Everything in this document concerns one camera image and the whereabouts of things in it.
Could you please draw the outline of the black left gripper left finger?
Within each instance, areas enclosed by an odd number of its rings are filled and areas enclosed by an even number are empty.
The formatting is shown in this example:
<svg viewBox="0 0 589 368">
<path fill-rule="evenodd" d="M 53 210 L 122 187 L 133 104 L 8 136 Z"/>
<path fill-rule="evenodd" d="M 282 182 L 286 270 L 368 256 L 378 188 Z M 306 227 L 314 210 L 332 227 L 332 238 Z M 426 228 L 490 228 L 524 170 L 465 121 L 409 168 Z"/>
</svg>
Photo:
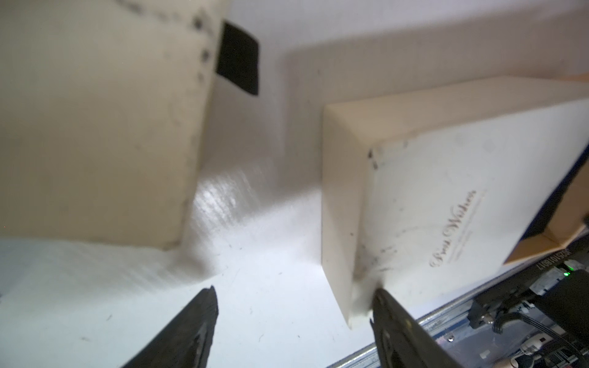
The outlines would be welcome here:
<svg viewBox="0 0 589 368">
<path fill-rule="evenodd" d="M 124 368 L 205 367 L 218 316 L 215 288 L 202 289 Z"/>
</svg>

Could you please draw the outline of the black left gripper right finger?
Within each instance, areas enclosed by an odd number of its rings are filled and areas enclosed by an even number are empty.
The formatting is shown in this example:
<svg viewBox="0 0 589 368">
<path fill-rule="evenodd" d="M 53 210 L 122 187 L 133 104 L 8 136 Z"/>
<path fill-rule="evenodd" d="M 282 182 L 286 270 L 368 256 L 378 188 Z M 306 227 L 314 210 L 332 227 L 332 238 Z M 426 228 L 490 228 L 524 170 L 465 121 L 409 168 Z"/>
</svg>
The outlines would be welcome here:
<svg viewBox="0 0 589 368">
<path fill-rule="evenodd" d="M 375 291 L 372 311 L 371 327 L 382 367 L 461 367 L 385 289 Z"/>
</svg>

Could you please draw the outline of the large cream jewelry box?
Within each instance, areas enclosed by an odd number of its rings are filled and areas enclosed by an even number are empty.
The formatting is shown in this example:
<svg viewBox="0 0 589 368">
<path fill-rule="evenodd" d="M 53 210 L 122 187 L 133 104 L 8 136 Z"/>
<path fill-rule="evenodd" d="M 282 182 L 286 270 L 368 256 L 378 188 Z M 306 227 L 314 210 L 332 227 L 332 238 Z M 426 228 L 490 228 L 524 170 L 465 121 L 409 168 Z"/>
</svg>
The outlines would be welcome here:
<svg viewBox="0 0 589 368">
<path fill-rule="evenodd" d="M 497 274 L 588 145 L 588 85 L 498 77 L 323 112 L 322 266 L 346 324 Z"/>
</svg>

